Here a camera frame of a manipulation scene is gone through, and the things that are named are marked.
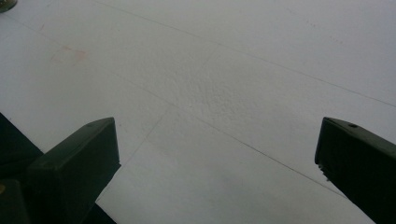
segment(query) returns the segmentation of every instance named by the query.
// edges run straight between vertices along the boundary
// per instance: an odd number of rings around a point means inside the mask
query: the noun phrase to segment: white surface
[[[324,116],[396,142],[393,9],[20,2],[0,15],[0,111],[44,151],[115,117],[124,166],[99,202],[120,224],[372,223],[314,155]]]
[[[175,108],[98,203],[118,223],[371,223],[347,199]]]

